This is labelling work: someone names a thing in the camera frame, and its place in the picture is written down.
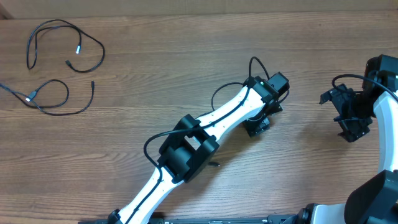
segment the table surface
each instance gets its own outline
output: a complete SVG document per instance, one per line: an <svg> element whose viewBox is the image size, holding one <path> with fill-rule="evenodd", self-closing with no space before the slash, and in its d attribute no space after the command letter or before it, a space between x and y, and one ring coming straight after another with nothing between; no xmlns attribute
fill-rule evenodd
<svg viewBox="0 0 398 224"><path fill-rule="evenodd" d="M331 103L319 97L342 73L363 74L366 61L398 56L398 12L301 12L214 16L70 19L102 41L59 29L39 37L36 67L25 64L27 38L43 20L0 21L0 82L30 93L52 78L70 88L54 111L92 105L73 116L48 116L0 90L0 223L76 223L105 218L129 203L154 167L143 143L170 130L186 114L211 110L213 92L242 82L252 56L270 73L290 80L284 111L272 127L250 138L242 126L225 137L207 167L174 190L157 209L172 218L263 217L296 213L308 203L342 203L377 172L377 121L359 141L347 143ZM253 72L261 74L258 65ZM360 88L361 81L344 81ZM221 106L238 91L217 94ZM51 84L37 102L54 104L65 89ZM150 155L164 139L149 146Z"/></svg>

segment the black cable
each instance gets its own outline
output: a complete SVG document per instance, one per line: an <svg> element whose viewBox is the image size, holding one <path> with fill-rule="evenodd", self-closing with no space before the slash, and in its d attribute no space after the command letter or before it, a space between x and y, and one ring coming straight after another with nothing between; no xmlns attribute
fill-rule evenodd
<svg viewBox="0 0 398 224"><path fill-rule="evenodd" d="M267 72L266 67L262 64L262 62L260 61L260 59L258 59L257 57L252 57L252 58L250 58L250 62L249 62L249 77L251 77L251 64L252 64L253 60L256 60L256 61L261 65L262 69L263 69L264 72L266 73L267 78L268 78L268 80L269 80L269 75L268 75L268 72Z"/></svg>
<svg viewBox="0 0 398 224"><path fill-rule="evenodd" d="M203 113L203 114L201 114L201 115L197 116L195 119L198 119L198 118L200 118L201 116L208 115L208 114L210 114L210 113L212 113L212 111L209 111L209 112Z"/></svg>
<svg viewBox="0 0 398 224"><path fill-rule="evenodd" d="M283 99L278 101L278 104L281 104L283 101L285 101L287 96L289 95L289 93L290 93L290 90L287 90L286 95L283 97Z"/></svg>
<svg viewBox="0 0 398 224"><path fill-rule="evenodd" d="M260 61L257 57L252 57L252 58L250 59L250 62L249 62L249 78L251 77L251 64L252 64L252 61L253 61L254 59L257 60L257 61L260 63L260 65L263 67L263 69L264 69L264 71L265 71L265 73L266 73L266 75L267 75L267 78L269 79L269 75L268 75L268 72L267 72L265 66L261 63L261 61ZM232 85L232 84L231 84L231 83L227 83L226 85L223 85L223 86L226 87L226 86L228 86L228 85ZM219 123L219 122L222 121L223 119L227 118L229 115L233 114L237 109L239 109L239 107L241 107L241 106L243 105L243 103L246 101L246 99L247 99L248 96L249 96L249 91L250 91L250 89L251 89L251 88L248 87L248 90L246 91L246 94L245 94L243 100L242 100L241 102L239 102L239 104L238 104L235 108L233 108L230 112L226 113L224 116L222 116L222 117L218 118L217 120L213 121L212 123L207 124L207 125L202 126L202 127L199 127L199 128L180 129L180 130L166 131L166 132L159 133L159 134L156 134L156 135L150 137L150 138L145 142L145 144L144 144L144 155L145 155L145 157L150 161L150 163L152 163L152 164L159 170L159 178L157 179L157 182L156 182L155 186L152 188L152 190L150 190L150 192L141 200L141 202L140 202L140 203L137 205L137 207L133 210L133 213L132 213L132 214L130 215L130 217L127 219L127 221L126 221L125 224L128 224L128 223L130 222L130 220L133 218L133 216L134 216L134 215L136 214L136 212L139 210L140 206L141 206L141 205L150 197L150 195L156 190L156 188L159 186L159 184L161 183L162 178L163 178L161 166L159 166L159 165L150 157L150 155L148 155L147 147L148 147L149 143L150 143L151 141L153 141L154 139L157 139L157 138L162 137L162 136L167 136L167 135L169 135L169 134L190 133L190 132L193 132L193 131L199 131L199 130L206 129L206 128L209 128L209 127L211 127L211 126L214 126L215 124Z"/></svg>
<svg viewBox="0 0 398 224"><path fill-rule="evenodd" d="M57 80L57 79L51 79L51 80L49 80L49 81L47 81L47 82L41 84L41 86L39 86L39 87L35 90L35 91L36 91L35 96L37 95L37 93L39 92L39 90L40 90L41 88L43 88L45 85L49 84L50 82L59 82L59 83L61 83L62 85L64 85L64 87L67 89L67 96L65 97L65 99L64 99L64 101L63 101L62 103L59 103L59 104L57 104L57 105L52 105L52 106L40 106L41 108L57 108L57 107L60 107L60 106L64 105L64 104L68 101L68 99L69 99L69 87L68 87L67 84L65 84L63 81ZM36 106L29 105L28 103L26 103L26 100L23 100L23 99L22 99L21 97L19 97L17 94L15 94L15 93L13 93L13 92L11 92L11 93L12 93L16 98L18 98L18 100L20 100L25 106L27 106L27 107L29 107L29 108L37 109Z"/></svg>
<svg viewBox="0 0 398 224"><path fill-rule="evenodd" d="M255 119L255 120L253 120L253 119L248 119L248 121L259 121L259 120L261 120L261 118L263 118L264 117L264 115L265 115L265 113L263 113L262 115L261 115L261 117L260 118L258 118L258 119Z"/></svg>
<svg viewBox="0 0 398 224"><path fill-rule="evenodd" d="M43 88L45 85L47 85L47 84L49 84L49 83L51 83L51 82L59 82L59 83L61 83L62 85L64 85L65 88L67 89L67 96L65 97L65 99L64 99L64 101L63 101L62 103L59 103L59 104L57 104L57 105L52 105L52 106L40 106L40 105L38 105L38 104L34 101L34 98L37 96L37 93L39 92L39 90L40 90L41 88ZM29 107L29 108L38 109L38 110L40 110L42 113L45 113L45 114L51 115L51 116L68 116L68 115L73 115L73 114L81 113L81 112L85 111L85 110L91 105L91 102L93 101L93 98L94 98L95 83L94 83L94 81L91 81L91 98L90 98L90 101L88 102L88 104L87 104L83 109L81 109L81 110L79 110L79 111L76 111L76 112L72 112L72 113L50 113L50 112L47 112L47 111L43 110L43 108L57 108L57 107L60 107L60 106L64 105L64 104L68 101L68 99L69 99L69 88L68 88L68 86L67 86L63 81L61 81L61 80L56 80L56 79L49 80L49 81L47 81L47 82L41 84L41 86L39 86L36 90L34 90L34 91L33 91L32 93L30 93L29 95L25 95L25 94L23 94L23 93L21 93L21 92L19 92L19 91L12 90L12 89L8 88L6 85L4 85L4 84L2 84L2 83L0 83L0 87L3 88L3 89L5 89L5 90L8 91L9 93L12 93L16 98L18 98L18 100L20 100L21 102L23 102L23 104L24 104L25 106ZM19 97L18 95L21 95L21 96L25 97L25 100L26 100L26 101L29 100L29 102L33 103L34 106L27 104L27 103L25 102L25 100L23 100L23 99L22 99L21 97Z"/></svg>
<svg viewBox="0 0 398 224"><path fill-rule="evenodd" d="M382 85L382 84L380 84L380 83L378 83L378 82L376 82L376 81L374 81L374 80L372 80L372 79L370 79L370 78L366 78L366 77L364 77L364 76L362 76L362 75L355 75L355 74L338 75L338 76L336 76L334 79L332 79L332 81L331 81L331 85L333 86L333 88L335 88L336 90L338 90L338 91L340 91L340 92L343 92L343 93L362 93L362 91L348 91L348 90L342 90L342 89L340 89L340 88L338 88L338 87L336 86L335 82L336 82L337 79L339 79L339 78L346 78L346 77L350 77L350 78L359 78L359 79L362 79L362 80L364 80L364 81L371 82L371 83L375 84L377 87L381 88L382 90L388 92L388 94L390 94L390 95L396 100L396 102L398 103L398 96L396 96L391 90L389 90L389 89L388 89L387 87L385 87L384 85Z"/></svg>
<svg viewBox="0 0 398 224"><path fill-rule="evenodd" d="M217 92L220 91L222 88L229 86L229 85L242 85L243 86L243 83L231 82L231 83L227 83L227 84L224 84L224 85L218 87L218 89L213 93L213 96L211 97L211 109L213 109L213 111L214 111L213 100L214 100L214 97L216 96Z"/></svg>
<svg viewBox="0 0 398 224"><path fill-rule="evenodd" d="M52 27L45 27L45 28L39 30L39 28L42 27L43 25L48 24L48 23L50 23L50 22L55 22L55 21L60 21L60 22L67 23L67 24L69 24L69 26L67 26L67 25L52 26ZM80 51L80 49L81 49L81 34L86 35L87 37L91 38L92 40L94 40L95 42L97 42L98 44L100 44L100 46L101 46L102 49L103 49L103 55L102 55L102 57L101 57L101 60L100 60L94 67L92 67L91 69L88 69L88 70L77 70L77 69L75 69L75 68L73 67L72 63L71 63L69 60L66 60L66 61L65 61L66 65L68 65L73 71L79 72L79 73L92 72L93 70L97 69L97 68L103 63L104 58L105 58L105 47L104 47L104 45L103 45L100 41L96 40L94 37L92 37L92 36L86 34L86 33L85 33L84 31L82 31L79 27L77 27L77 26L71 24L70 22L64 21L64 20L62 20L62 19L52 19L52 20L49 20L49 21L47 21L47 22L43 22L43 23L41 23L40 25L38 25L38 26L32 31L32 33L30 34L30 37L29 37L29 39L28 39L28 41L27 41L27 48L26 48L26 65L27 65L27 68L30 70L30 69L34 68L35 65L36 65L36 61L37 61L37 34L38 34L39 32L41 32L41 31L43 31L43 30L47 30L47 29L58 29L58 28L62 28L62 27L69 27L69 28L75 29L75 30L79 33L79 44L78 44L78 47L77 47L77 50L76 50L76 53L77 53L77 54L79 53L79 51ZM30 43L32 42L33 36L35 36L35 60L34 60L34 62L33 62L33 65L32 65L32 66L29 66L29 49L30 49Z"/></svg>

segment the black joint housing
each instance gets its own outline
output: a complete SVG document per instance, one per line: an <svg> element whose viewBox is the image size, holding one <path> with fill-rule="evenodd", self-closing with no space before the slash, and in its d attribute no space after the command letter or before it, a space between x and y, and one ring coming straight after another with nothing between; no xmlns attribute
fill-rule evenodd
<svg viewBox="0 0 398 224"><path fill-rule="evenodd" d="M340 84L337 86L340 90L349 91L350 93L345 93L338 91L334 88L325 92L321 95L321 100L319 104L324 104L327 101L331 101L335 106L339 116L337 116L334 121L338 122L343 132L338 135L343 137L348 142L353 142L358 140L360 137L364 136L370 132L369 125L373 122L368 114L362 114L364 110L359 110L360 106L355 106L355 101L353 98L353 89L347 89L346 85Z"/></svg>
<svg viewBox="0 0 398 224"><path fill-rule="evenodd" d="M188 114L177 123L174 130L198 128L199 124L199 120ZM199 148L192 147L185 139L186 136L195 137L201 144ZM181 180L187 183L205 168L219 146L216 138L209 136L203 129L169 135L159 149L160 157L157 162L170 172L173 183L176 184Z"/></svg>
<svg viewBox="0 0 398 224"><path fill-rule="evenodd" d="M119 212L120 210L116 209L111 214L109 214L107 220L95 220L93 222L78 222L78 224L123 224L122 221L120 221Z"/></svg>
<svg viewBox="0 0 398 224"><path fill-rule="evenodd" d="M398 58L380 55L369 59L364 76L392 92L397 91ZM342 133L339 133L339 136L348 142L353 142L370 132L368 126L372 123L371 117L375 117L373 104L385 90L366 80L363 81L363 91L360 93L347 89L344 84L337 86L337 88L350 93L332 88L321 95L320 104L332 101L340 114L335 118L335 121L339 123L343 130Z"/></svg>
<svg viewBox="0 0 398 224"><path fill-rule="evenodd" d="M396 223L398 174L380 172L349 195L344 209L347 224Z"/></svg>
<svg viewBox="0 0 398 224"><path fill-rule="evenodd" d="M251 87L266 104L263 110L255 117L243 122L250 137L257 136L270 128L269 115L281 112L283 109L278 102L289 89L289 80L280 72L273 75L268 81L261 77L249 77L243 85Z"/></svg>

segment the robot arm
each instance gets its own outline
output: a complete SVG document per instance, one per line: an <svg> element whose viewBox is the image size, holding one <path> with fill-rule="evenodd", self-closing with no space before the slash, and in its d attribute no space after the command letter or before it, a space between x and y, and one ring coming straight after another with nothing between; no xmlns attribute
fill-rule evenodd
<svg viewBox="0 0 398 224"><path fill-rule="evenodd" d="M240 103L240 101L242 101L247 90L247 86L243 87L232 100L224 104L222 107L208 115L197 118L197 120L200 121L200 126L210 124L214 120L222 117L224 114L235 108ZM261 96L253 89L250 89L246 102L243 104L243 106L239 107L234 113L232 113L216 125L206 128L204 130L208 135L215 136L216 141L219 141L222 136L230 132L238 124L259 114L264 106L265 103L261 100ZM149 222L150 216L163 201L163 199L166 198L166 196L174 188L183 183L183 180L176 184L173 183L172 175L164 167L162 168L162 174L163 181L149 196L149 198L141 205L139 211L134 215L130 223L147 224ZM120 210L119 216L121 223L127 222L127 219L133 213L133 210L137 207L138 203L141 202L141 200L150 192L150 190L157 183L158 178L159 171L158 169L155 169L152 177L149 179L148 183L146 183L144 188L138 193L135 199L129 205Z"/></svg>
<svg viewBox="0 0 398 224"><path fill-rule="evenodd" d="M373 105L379 124L379 171L398 170L398 103L384 92Z"/></svg>
<svg viewBox="0 0 398 224"><path fill-rule="evenodd" d="M244 122L250 136L257 135L267 128L267 116L281 111L278 98L289 89L289 81L281 73L276 73L268 81L260 77L249 77L239 93L222 107L212 113L193 119L189 114L180 120L174 130L205 127L190 134L169 136L159 149L158 160L162 171L162 181L154 188L159 179L159 170L155 169L152 177L135 199L121 210L115 210L108 218L108 224L147 224L151 215L166 196L183 182L191 181L206 166L218 149L218 141L233 128ZM220 119L236 108L245 99L242 106L215 125ZM185 136L194 138L199 144L194 149ZM142 205L131 216L137 206Z"/></svg>

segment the wood grain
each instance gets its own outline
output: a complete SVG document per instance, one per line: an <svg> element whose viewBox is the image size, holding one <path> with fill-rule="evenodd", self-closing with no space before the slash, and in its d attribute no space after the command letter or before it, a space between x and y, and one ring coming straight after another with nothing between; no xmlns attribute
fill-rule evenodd
<svg viewBox="0 0 398 224"><path fill-rule="evenodd" d="M319 96L341 73L363 74L366 61L398 56L398 13L306 12L214 16L156 16L70 19L102 41L84 38L74 53L74 30L53 30L39 39L36 67L25 64L26 40L43 20L0 21L0 82L29 93L58 78L70 87L70 101L53 117L30 110L0 91L0 223L76 223L104 218L127 204L154 170L144 159L147 138L172 129L187 113L210 110L214 90L242 82L251 56L270 73L290 80L285 110L272 127L250 139L242 127L223 140L214 160L189 184L173 191L158 212L173 218L263 217L295 213L308 203L340 203L377 171L377 121L354 143L336 134L337 112ZM254 73L261 68L254 66ZM353 88L361 82L345 80ZM220 106L238 86L221 91ZM57 84L37 101L62 101ZM149 146L157 156L163 139Z"/></svg>
<svg viewBox="0 0 398 224"><path fill-rule="evenodd" d="M396 10L398 0L0 0L13 19Z"/></svg>

